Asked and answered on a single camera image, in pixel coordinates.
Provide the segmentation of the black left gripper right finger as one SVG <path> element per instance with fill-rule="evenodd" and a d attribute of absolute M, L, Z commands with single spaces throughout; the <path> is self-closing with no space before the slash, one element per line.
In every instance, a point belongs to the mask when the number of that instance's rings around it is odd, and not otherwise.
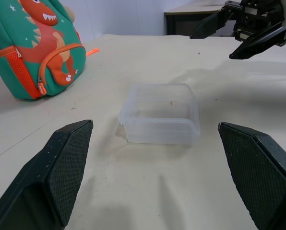
<path fill-rule="evenodd" d="M 286 152 L 249 127 L 218 125 L 236 189 L 259 230 L 286 230 Z"/>

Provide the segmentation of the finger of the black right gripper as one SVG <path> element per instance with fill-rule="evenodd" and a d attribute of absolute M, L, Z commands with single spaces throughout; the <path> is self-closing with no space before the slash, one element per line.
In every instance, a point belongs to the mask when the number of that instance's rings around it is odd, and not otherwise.
<path fill-rule="evenodd" d="M 222 9 L 203 20 L 201 20 L 190 34 L 190 39 L 205 39 L 223 28 L 231 18 L 233 12 L 229 9 Z"/>
<path fill-rule="evenodd" d="M 273 46 L 286 44 L 286 28 L 278 23 L 274 26 L 249 36 L 242 44 L 233 51 L 230 59 L 249 59 L 260 54 Z"/>

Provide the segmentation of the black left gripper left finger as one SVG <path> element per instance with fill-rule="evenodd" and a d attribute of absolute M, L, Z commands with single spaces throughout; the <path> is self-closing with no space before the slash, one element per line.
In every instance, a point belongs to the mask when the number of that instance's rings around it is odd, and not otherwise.
<path fill-rule="evenodd" d="M 63 230 L 80 189 L 92 120 L 56 130 L 0 198 L 0 230 Z"/>

